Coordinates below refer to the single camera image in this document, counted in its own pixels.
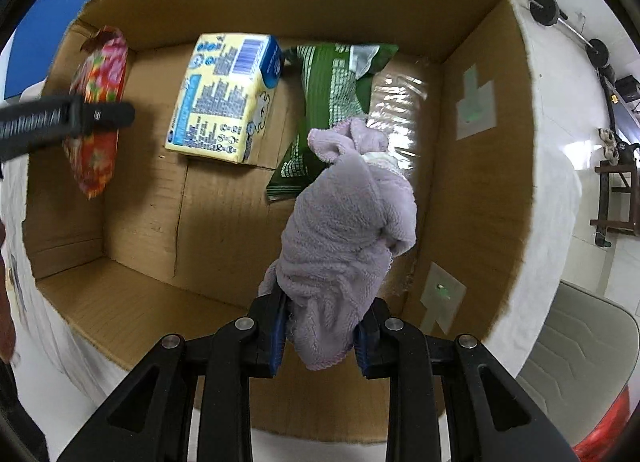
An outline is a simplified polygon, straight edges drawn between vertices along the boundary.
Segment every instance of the green package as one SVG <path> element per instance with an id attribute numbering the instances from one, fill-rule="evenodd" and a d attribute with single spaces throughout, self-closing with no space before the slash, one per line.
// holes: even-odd
<path id="1" fill-rule="evenodd" d="M 296 197 L 328 166 L 306 142 L 312 128 L 326 130 L 369 112 L 374 74 L 398 51 L 396 45 L 344 45 L 323 43 L 290 48 L 285 58 L 302 67 L 305 117 L 269 184 L 269 201 Z"/>

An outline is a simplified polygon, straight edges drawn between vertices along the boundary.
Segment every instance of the metal bolt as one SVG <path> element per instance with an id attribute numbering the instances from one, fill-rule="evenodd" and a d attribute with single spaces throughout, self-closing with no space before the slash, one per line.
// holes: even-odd
<path id="1" fill-rule="evenodd" d="M 251 330 L 254 327 L 254 320 L 250 317 L 240 317 L 236 319 L 236 328 L 238 330 Z"/>
<path id="2" fill-rule="evenodd" d="M 471 334 L 462 334 L 462 336 L 458 338 L 458 343 L 460 343 L 461 347 L 469 349 L 476 348 L 478 346 L 478 340 Z"/>
<path id="3" fill-rule="evenodd" d="M 385 321 L 385 327 L 395 332 L 402 330 L 403 326 L 404 326 L 404 323 L 402 322 L 401 319 L 398 319 L 397 317 L 390 317 Z"/>
<path id="4" fill-rule="evenodd" d="M 169 334 L 168 336 L 164 336 L 161 342 L 162 346 L 167 350 L 177 347 L 180 344 L 180 336 L 175 334 Z"/>

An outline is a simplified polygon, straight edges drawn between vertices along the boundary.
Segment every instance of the red floral package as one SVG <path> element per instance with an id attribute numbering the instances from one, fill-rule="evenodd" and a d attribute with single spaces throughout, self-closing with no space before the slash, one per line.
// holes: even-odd
<path id="1" fill-rule="evenodd" d="M 127 42 L 117 28 L 103 27 L 84 42 L 90 52 L 78 67 L 70 93 L 84 96 L 86 102 L 116 102 L 122 98 L 127 67 Z M 67 138 L 63 143 L 74 177 L 87 198 L 104 191 L 113 176 L 118 132 Z"/>

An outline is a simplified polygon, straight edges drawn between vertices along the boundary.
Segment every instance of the purple towel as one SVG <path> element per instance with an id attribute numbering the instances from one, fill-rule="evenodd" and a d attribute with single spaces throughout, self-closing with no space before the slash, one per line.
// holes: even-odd
<path id="1" fill-rule="evenodd" d="M 311 130 L 308 142 L 332 166 L 298 196 L 258 292 L 277 280 L 293 302 L 287 337 L 307 368 L 321 370 L 347 355 L 392 257 L 413 247 L 416 206 L 385 134 L 363 120 Z"/>

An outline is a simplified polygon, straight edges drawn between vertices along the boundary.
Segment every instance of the yellow box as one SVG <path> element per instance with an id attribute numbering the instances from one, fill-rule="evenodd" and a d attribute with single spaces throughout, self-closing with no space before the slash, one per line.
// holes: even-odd
<path id="1" fill-rule="evenodd" d="M 280 77 L 281 56 L 273 36 L 200 36 L 164 147 L 236 164 L 256 164 Z"/>

